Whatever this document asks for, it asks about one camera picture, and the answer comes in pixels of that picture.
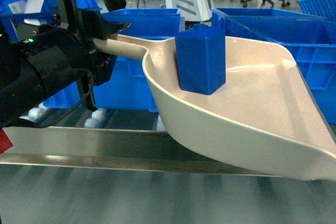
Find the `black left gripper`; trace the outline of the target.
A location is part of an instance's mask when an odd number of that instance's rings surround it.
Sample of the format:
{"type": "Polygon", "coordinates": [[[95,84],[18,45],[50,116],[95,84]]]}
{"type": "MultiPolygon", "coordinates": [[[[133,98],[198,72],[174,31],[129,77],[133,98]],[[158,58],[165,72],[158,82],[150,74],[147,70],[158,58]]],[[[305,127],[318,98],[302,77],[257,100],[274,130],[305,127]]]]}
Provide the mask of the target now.
{"type": "Polygon", "coordinates": [[[75,14],[76,34],[59,26],[53,35],[61,55],[57,56],[54,68],[56,76],[52,81],[52,94],[78,82],[80,104],[96,111],[93,87],[111,79],[117,56],[99,52],[93,40],[106,40],[128,29],[131,24],[105,20],[99,12],[89,9],[76,9],[75,14]]]}

